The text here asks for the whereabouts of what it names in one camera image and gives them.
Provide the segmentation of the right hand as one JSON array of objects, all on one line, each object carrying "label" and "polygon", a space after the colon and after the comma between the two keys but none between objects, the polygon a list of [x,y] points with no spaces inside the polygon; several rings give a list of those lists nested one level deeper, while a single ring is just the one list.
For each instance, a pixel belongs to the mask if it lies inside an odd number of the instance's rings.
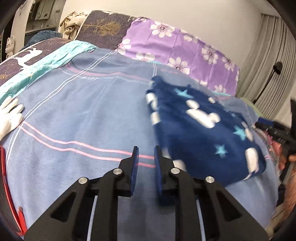
[{"label": "right hand", "polygon": [[273,141],[273,148],[278,157],[278,168],[281,174],[287,167],[285,177],[283,178],[283,185],[285,187],[284,207],[288,213],[291,213],[295,206],[295,154],[287,155],[282,144]]}]

